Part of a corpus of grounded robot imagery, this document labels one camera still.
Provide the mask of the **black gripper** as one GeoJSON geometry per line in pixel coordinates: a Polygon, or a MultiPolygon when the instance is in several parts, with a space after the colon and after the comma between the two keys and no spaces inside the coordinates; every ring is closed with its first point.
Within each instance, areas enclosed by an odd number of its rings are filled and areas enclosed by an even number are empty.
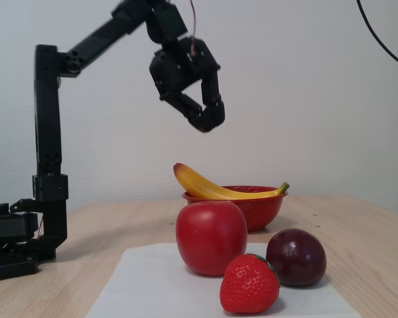
{"type": "Polygon", "coordinates": [[[208,133],[226,119],[218,82],[220,68],[203,40],[187,36],[155,52],[149,71],[159,99],[182,113],[195,129],[208,133]],[[182,93],[200,80],[204,107],[182,93]]]}

